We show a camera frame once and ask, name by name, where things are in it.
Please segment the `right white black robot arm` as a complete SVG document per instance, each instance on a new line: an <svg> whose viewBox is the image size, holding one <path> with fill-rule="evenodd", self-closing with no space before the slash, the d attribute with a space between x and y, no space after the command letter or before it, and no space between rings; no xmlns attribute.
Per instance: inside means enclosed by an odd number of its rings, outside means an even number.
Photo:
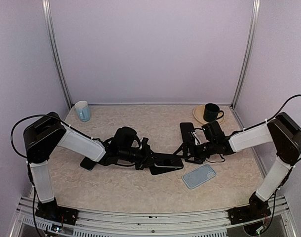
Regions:
<svg viewBox="0 0 301 237"><path fill-rule="evenodd" d="M301 128L285 112L247 129L226 136L219 123L201 127L206 142L197 143L197 130L192 123L180 124L182 144L174 154L182 153L186 162L202 164L212 155L227 156L266 143L273 143L276 159L263 182L250 196L246 206L228 210L231 224L240 224L269 216L268 200L287 181L293 167L301 159Z"/></svg>

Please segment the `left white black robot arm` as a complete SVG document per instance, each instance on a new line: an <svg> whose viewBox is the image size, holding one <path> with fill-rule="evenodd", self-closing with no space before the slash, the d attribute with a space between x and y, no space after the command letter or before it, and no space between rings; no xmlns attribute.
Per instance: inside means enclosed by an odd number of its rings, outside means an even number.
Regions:
<svg viewBox="0 0 301 237"><path fill-rule="evenodd" d="M166 172L170 155L155 153L148 145L148 139L139 139L130 127L122 127L114 137L105 141L92 138L63 122L56 112L39 115L23 133L27 167L30 181L38 198L34 214L62 225L75 225L78 210L57 204L51 186L48 160L56 147L63 147L84 156L81 167L91 170L95 164L103 166L120 165L128 162L136 170L149 168L152 175Z"/></svg>

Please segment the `silver edged smartphone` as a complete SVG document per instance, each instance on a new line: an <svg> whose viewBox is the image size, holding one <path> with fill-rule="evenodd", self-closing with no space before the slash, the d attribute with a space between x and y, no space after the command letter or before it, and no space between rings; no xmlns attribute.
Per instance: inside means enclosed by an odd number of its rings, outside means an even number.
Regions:
<svg viewBox="0 0 301 237"><path fill-rule="evenodd" d="M163 162L156 162L154 166L158 168L173 168L173 169L182 169L184 167L183 162L180 158L165 159Z"/></svg>

